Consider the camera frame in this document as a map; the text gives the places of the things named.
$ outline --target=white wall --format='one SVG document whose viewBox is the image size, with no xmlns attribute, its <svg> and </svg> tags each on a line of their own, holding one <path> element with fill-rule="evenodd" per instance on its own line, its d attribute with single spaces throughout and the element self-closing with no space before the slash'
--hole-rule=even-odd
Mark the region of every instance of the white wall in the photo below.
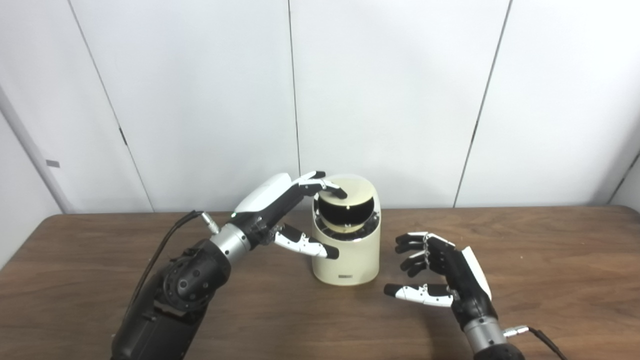
<svg viewBox="0 0 640 360">
<path fill-rule="evenodd" d="M 302 172 L 388 208 L 451 207 L 507 10 L 493 1 L 291 1 Z"/>
<path fill-rule="evenodd" d="M 291 32 L 286 0 L 71 4 L 91 53 L 67 2 L 0 3 L 0 109 L 100 212 L 228 210 L 299 167 L 453 206 L 508 0 L 291 0 Z M 513 2 L 456 206 L 607 201 L 640 148 L 637 7 Z"/>
<path fill-rule="evenodd" d="M 611 204 L 628 206 L 640 212 L 640 163 L 631 168 Z"/>
<path fill-rule="evenodd" d="M 640 150 L 640 3 L 514 1 L 457 206 L 606 203 Z"/>
<path fill-rule="evenodd" d="M 60 208 L 0 113 L 0 268 Z"/>
<path fill-rule="evenodd" d="M 151 211 L 66 1 L 0 2 L 0 108 L 72 213 Z"/>
<path fill-rule="evenodd" d="M 72 3 L 156 211 L 297 177 L 286 0 Z"/>
</svg>

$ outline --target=cream cylindrical speaker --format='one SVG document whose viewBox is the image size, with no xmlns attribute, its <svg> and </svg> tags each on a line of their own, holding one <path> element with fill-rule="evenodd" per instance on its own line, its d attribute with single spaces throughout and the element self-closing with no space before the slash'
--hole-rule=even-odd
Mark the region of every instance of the cream cylindrical speaker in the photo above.
<svg viewBox="0 0 640 360">
<path fill-rule="evenodd" d="M 327 178 L 346 199 L 328 192 L 314 197 L 312 236 L 340 250 L 338 259 L 313 258 L 314 274 L 327 284 L 349 286 L 373 280 L 380 269 L 380 200 L 373 185 L 356 175 Z"/>
</svg>

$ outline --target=small label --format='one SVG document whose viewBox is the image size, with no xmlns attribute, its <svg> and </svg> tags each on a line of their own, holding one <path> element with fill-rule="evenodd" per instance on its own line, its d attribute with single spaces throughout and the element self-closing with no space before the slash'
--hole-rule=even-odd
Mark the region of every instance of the small label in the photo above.
<svg viewBox="0 0 640 360">
<path fill-rule="evenodd" d="M 47 164 L 48 167 L 57 167 L 57 168 L 60 167 L 59 161 L 45 159 L 45 163 Z"/>
</svg>

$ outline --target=wooden table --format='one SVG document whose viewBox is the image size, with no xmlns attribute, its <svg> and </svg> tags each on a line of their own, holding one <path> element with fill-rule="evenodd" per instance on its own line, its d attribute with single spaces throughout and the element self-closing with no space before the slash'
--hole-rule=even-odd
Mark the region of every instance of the wooden table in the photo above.
<svg viewBox="0 0 640 360">
<path fill-rule="evenodd" d="M 214 217 L 224 222 L 228 214 Z M 176 213 L 48 218 L 0 272 L 0 359 L 109 359 L 132 290 Z M 309 233 L 310 216 L 285 219 Z M 622 207 L 383 211 L 381 270 L 334 287 L 309 258 L 259 247 L 212 301 L 187 360 L 471 359 L 448 309 L 385 296 L 411 283 L 394 238 L 429 230 L 471 245 L 503 327 L 543 329 L 569 359 L 640 357 L 640 215 Z M 177 255 L 207 229 L 194 221 L 167 246 Z M 556 359 L 533 335 L 512 340 L 527 360 Z"/>
</svg>

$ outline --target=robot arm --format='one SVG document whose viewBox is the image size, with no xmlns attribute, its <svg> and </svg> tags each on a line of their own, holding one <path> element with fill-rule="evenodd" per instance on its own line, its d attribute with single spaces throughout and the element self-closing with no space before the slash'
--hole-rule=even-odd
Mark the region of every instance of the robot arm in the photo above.
<svg viewBox="0 0 640 360">
<path fill-rule="evenodd" d="M 213 235 L 172 259 L 134 294 L 113 339 L 112 360 L 182 359 L 216 290 L 227 282 L 231 268 L 258 244 L 275 242 L 310 256 L 338 258 L 338 249 L 289 225 L 277 225 L 304 196 L 327 191 L 341 199 L 347 197 L 322 177 L 324 172 L 311 172 L 294 181 L 288 174 L 273 176 L 238 205 L 222 228 L 207 213 L 193 213 L 202 216 Z"/>
<path fill-rule="evenodd" d="M 489 285 L 470 247 L 456 250 L 455 244 L 431 233 L 408 233 L 396 238 L 396 243 L 397 253 L 419 251 L 400 266 L 410 277 L 428 268 L 444 276 L 447 284 L 387 284 L 385 294 L 429 306 L 450 307 L 474 352 L 474 360 L 524 360 L 506 338 L 528 328 L 500 328 Z"/>
</svg>

